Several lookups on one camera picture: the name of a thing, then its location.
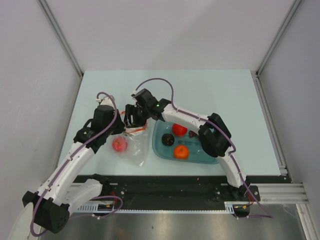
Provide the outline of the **red fake apple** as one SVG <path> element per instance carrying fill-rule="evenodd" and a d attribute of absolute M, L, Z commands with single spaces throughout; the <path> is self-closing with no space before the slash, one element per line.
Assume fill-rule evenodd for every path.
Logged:
<path fill-rule="evenodd" d="M 122 153 L 126 151 L 128 148 L 128 142 L 122 136 L 118 136 L 114 138 L 111 145 L 112 145 L 112 148 L 118 153 Z"/>

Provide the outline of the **orange fake orange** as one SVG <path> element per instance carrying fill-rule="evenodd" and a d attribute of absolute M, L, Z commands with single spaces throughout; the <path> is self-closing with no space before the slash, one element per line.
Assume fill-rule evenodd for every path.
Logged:
<path fill-rule="evenodd" d="M 173 150 L 173 157 L 179 160 L 186 160 L 190 155 L 189 149 L 185 145 L 177 145 Z"/>

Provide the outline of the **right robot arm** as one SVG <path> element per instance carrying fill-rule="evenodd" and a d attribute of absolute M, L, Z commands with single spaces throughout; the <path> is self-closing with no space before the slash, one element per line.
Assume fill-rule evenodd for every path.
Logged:
<path fill-rule="evenodd" d="M 231 196 L 242 201 L 252 194 L 247 175 L 242 172 L 234 157 L 236 147 L 231 133 L 222 118 L 213 113 L 209 116 L 196 114 L 174 105 L 173 100 L 157 100 L 149 90 L 135 91 L 134 104 L 125 105 L 124 122 L 130 127 L 143 126 L 148 119 L 171 122 L 196 133 L 204 152 L 217 159 L 225 173 Z"/>

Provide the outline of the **dark purple fake plum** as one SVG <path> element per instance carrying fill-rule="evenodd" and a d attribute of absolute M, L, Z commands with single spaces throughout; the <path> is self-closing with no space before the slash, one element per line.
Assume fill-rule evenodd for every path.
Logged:
<path fill-rule="evenodd" d="M 164 146 L 172 146 L 175 143 L 175 137 L 170 133 L 165 133 L 161 137 L 161 142 Z"/>

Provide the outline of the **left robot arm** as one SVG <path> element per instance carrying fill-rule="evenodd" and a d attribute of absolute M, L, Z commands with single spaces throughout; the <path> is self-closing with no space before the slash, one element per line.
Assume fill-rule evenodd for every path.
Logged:
<path fill-rule="evenodd" d="M 68 191 L 81 169 L 94 157 L 110 135 L 122 133 L 124 123 L 117 108 L 100 104 L 83 128 L 73 139 L 73 144 L 62 164 L 35 192 L 27 191 L 22 197 L 26 206 L 33 204 L 31 223 L 54 234 L 60 232 L 70 216 L 90 200 L 117 199 L 111 194 L 109 180 L 98 174 L 73 191 Z"/>

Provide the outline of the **purple fake grape bunch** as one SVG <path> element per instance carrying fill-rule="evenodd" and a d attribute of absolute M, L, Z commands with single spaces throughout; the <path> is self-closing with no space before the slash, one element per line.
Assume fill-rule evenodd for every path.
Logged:
<path fill-rule="evenodd" d="M 190 138 L 195 138 L 195 137 L 198 137 L 198 134 L 197 133 L 195 133 L 194 131 L 189 131 L 188 132 L 188 136 L 190 137 Z"/>

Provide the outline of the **red orange fake peach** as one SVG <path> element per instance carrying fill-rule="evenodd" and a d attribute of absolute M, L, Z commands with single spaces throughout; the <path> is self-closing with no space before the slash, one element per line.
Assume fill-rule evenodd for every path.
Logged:
<path fill-rule="evenodd" d="M 188 129 L 182 125 L 174 123 L 171 128 L 172 133 L 177 137 L 183 137 L 187 134 Z"/>

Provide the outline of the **clear zip top bag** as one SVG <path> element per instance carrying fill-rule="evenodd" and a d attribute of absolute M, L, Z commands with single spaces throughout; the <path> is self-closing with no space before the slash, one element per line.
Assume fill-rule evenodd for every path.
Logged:
<path fill-rule="evenodd" d="M 120 112 L 120 117 L 124 121 L 125 111 Z M 116 137 L 124 137 L 127 140 L 128 148 L 124 152 L 116 152 L 112 148 L 112 141 Z M 112 135 L 109 143 L 111 151 L 121 160 L 135 166 L 142 167 L 147 160 L 149 152 L 150 131 L 148 120 L 143 127 L 126 127 L 121 134 Z"/>

